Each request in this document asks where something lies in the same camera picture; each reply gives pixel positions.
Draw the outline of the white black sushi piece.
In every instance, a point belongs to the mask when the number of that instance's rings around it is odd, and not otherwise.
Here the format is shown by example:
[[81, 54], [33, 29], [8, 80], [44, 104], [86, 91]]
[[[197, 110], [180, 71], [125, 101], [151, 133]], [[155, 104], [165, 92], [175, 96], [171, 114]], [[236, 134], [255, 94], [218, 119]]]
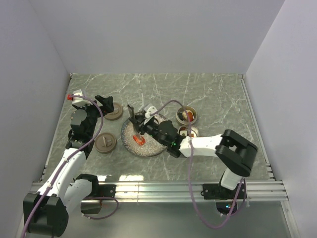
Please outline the white black sushi piece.
[[187, 114], [185, 111], [179, 112], [177, 115], [181, 121], [187, 121]]

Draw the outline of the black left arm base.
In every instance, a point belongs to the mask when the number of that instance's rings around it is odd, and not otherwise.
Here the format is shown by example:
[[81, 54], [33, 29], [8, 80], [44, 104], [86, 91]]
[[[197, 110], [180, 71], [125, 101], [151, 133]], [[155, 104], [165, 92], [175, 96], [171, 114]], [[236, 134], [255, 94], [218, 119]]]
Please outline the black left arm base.
[[80, 179], [88, 181], [91, 185], [91, 191], [87, 197], [115, 197], [116, 185], [99, 183], [96, 175], [80, 174], [74, 181]]

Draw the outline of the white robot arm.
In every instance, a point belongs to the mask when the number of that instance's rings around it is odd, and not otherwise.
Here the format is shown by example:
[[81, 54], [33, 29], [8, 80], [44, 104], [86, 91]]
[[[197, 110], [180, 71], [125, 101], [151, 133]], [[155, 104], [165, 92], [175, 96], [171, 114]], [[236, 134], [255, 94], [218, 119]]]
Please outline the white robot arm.
[[209, 137], [179, 136], [167, 150], [175, 158], [218, 157], [226, 165], [220, 186], [228, 190], [234, 190], [241, 178], [250, 176], [258, 152], [255, 144], [230, 129]]

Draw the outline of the brown round lid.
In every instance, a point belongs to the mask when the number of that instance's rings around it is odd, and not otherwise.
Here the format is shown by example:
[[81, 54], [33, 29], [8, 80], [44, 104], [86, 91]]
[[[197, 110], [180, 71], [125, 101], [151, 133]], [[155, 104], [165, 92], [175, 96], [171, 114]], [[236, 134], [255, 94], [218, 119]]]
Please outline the brown round lid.
[[95, 148], [99, 153], [110, 153], [117, 145], [114, 134], [109, 132], [100, 133], [95, 139]]
[[113, 106], [114, 106], [114, 110], [112, 113], [108, 113], [104, 116], [104, 118], [106, 120], [118, 120], [122, 117], [123, 115], [123, 107], [121, 104], [119, 103], [113, 103]]

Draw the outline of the orange salmon slice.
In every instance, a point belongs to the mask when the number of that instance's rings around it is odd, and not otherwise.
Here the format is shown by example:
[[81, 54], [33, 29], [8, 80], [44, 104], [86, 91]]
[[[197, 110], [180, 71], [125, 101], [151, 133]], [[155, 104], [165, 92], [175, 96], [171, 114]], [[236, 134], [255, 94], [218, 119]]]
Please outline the orange salmon slice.
[[190, 111], [186, 112], [186, 117], [188, 122], [192, 122], [195, 119], [193, 113]]

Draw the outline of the orange shrimp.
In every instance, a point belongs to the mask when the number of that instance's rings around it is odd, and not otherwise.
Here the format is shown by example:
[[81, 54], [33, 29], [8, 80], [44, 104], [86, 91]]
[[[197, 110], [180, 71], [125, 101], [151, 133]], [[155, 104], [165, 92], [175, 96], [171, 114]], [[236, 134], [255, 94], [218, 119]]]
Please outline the orange shrimp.
[[133, 139], [134, 139], [134, 141], [138, 144], [138, 145], [140, 145], [140, 146], [142, 146], [142, 145], [144, 145], [145, 144], [145, 139], [144, 139], [144, 137], [143, 136], [141, 136], [141, 135], [133, 135]]

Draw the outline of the silver metal tongs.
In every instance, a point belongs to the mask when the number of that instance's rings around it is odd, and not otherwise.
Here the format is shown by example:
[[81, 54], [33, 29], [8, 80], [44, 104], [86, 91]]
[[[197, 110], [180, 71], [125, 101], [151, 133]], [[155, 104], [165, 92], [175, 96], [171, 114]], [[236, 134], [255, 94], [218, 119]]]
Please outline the silver metal tongs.
[[137, 131], [137, 128], [136, 128], [136, 117], [135, 117], [135, 112], [134, 112], [134, 108], [130, 105], [130, 104], [127, 104], [127, 108], [128, 108], [128, 111], [129, 111], [129, 114], [130, 114], [130, 121], [133, 125], [133, 129], [134, 129], [134, 135], [140, 135], [140, 133]]

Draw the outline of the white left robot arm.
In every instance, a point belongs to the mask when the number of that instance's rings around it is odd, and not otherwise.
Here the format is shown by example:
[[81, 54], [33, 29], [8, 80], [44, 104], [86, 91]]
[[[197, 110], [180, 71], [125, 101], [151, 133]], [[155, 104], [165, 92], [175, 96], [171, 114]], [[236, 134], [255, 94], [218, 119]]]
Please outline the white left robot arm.
[[75, 177], [88, 159], [106, 114], [114, 111], [113, 97], [96, 95], [89, 99], [80, 91], [68, 95], [75, 111], [71, 114], [68, 141], [61, 160], [47, 181], [23, 200], [24, 227], [27, 233], [60, 237], [66, 230], [71, 211], [84, 199], [99, 196], [98, 178], [94, 175]]

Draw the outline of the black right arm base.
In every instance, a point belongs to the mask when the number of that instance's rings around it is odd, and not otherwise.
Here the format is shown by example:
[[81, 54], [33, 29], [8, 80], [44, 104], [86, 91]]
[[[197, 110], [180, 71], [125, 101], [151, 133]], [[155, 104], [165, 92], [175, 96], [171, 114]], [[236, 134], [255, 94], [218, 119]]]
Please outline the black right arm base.
[[236, 195], [238, 185], [234, 190], [230, 190], [222, 187], [219, 184], [215, 183], [204, 183], [203, 190], [201, 191], [201, 196], [204, 197], [204, 200], [216, 200], [216, 209], [222, 215], [228, 215], [231, 207], [233, 211], [231, 214], [235, 214], [238, 210], [238, 203], [235, 202], [234, 206], [232, 205], [233, 199]]

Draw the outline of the white sushi green dot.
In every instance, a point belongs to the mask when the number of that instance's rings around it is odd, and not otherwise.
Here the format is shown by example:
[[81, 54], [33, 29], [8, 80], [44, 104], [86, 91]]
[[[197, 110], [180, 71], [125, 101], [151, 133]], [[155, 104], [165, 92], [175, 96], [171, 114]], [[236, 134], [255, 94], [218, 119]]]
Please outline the white sushi green dot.
[[186, 130], [179, 131], [179, 134], [182, 136], [187, 136], [187, 131]]

